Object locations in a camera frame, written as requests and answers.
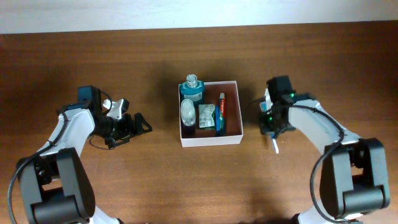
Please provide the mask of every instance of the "brown wooden surface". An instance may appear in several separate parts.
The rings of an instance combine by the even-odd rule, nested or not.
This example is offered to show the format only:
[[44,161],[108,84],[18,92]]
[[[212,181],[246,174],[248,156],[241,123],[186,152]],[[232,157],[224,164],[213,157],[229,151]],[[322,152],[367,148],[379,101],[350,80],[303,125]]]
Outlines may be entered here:
[[[17,160],[44,144],[55,110],[75,102],[82,85],[125,97],[129,112],[141,112],[154,128],[113,151],[85,146],[81,161],[106,213],[125,223],[238,223],[310,207],[317,150],[296,131],[280,137],[276,155],[259,133],[256,106],[240,145],[181,147],[176,88],[189,73],[236,80],[242,107],[264,94],[268,79],[290,75],[298,92],[313,93],[348,129],[379,138],[391,206],[362,220],[394,223],[397,40],[398,22],[2,35],[0,223],[9,223],[6,189]],[[14,211],[25,223],[18,184]]]

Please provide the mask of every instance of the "blue liquid bottle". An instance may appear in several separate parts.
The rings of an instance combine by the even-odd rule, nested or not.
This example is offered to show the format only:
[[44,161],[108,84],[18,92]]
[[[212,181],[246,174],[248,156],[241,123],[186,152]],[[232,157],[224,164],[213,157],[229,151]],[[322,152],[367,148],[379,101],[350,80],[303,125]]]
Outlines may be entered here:
[[191,74],[187,76],[187,81],[180,85],[180,93],[182,99],[190,99],[194,106],[204,104],[203,92],[205,91],[205,83],[198,81],[196,75]]

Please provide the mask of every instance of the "white background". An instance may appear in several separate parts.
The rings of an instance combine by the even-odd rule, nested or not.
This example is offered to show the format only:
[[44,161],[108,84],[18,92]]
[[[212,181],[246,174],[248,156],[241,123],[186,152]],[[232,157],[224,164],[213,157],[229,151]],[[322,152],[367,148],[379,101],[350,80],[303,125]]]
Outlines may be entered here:
[[1,0],[0,33],[398,19],[398,0]]

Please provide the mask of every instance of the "box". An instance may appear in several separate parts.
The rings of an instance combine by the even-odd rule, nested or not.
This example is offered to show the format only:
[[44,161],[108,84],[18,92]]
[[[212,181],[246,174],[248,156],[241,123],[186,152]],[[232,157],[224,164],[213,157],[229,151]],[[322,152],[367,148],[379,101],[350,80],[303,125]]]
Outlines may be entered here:
[[[182,121],[180,110],[178,109],[178,119],[180,121],[180,138],[182,147],[195,147],[195,146],[219,146],[227,144],[239,144],[243,138],[243,124],[241,116],[241,107],[239,104],[238,85],[236,81],[227,82],[206,82],[205,104],[218,105],[220,93],[225,93],[226,104],[226,135],[215,137],[215,130],[202,130],[198,128],[199,112],[196,108],[196,130],[194,136],[185,136],[182,133]],[[179,106],[181,105],[181,94],[178,89]]]

